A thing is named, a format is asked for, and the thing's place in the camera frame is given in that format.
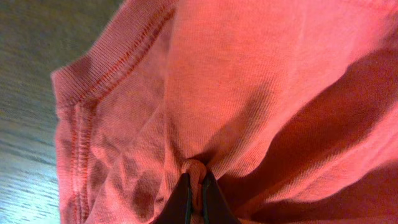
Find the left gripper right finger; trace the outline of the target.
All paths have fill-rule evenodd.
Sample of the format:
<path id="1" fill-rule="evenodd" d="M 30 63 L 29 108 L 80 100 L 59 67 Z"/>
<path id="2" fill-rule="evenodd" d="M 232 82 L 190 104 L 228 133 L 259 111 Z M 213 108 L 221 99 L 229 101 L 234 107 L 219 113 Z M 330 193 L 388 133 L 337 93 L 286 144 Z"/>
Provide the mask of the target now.
<path id="1" fill-rule="evenodd" d="M 206 174 L 201 193 L 204 224 L 241 224 L 229 208 L 212 172 Z"/>

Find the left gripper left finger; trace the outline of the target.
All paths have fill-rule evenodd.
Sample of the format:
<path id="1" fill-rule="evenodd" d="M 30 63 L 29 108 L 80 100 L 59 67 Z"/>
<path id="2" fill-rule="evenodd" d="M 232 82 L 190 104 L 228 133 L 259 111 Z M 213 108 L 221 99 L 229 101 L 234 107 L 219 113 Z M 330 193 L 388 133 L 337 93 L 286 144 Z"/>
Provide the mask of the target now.
<path id="1" fill-rule="evenodd" d="M 151 224 L 190 224 L 192 215 L 192 189 L 190 176 L 180 176 L 164 209 Z"/>

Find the red t-shirt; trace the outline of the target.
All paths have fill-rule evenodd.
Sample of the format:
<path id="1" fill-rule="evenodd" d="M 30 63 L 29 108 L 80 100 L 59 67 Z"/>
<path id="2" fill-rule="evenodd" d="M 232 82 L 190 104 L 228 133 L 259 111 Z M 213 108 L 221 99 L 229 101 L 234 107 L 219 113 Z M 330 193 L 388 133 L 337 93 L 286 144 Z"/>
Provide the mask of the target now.
<path id="1" fill-rule="evenodd" d="M 52 81 L 62 223 L 397 222 L 396 1 L 125 1 Z"/>

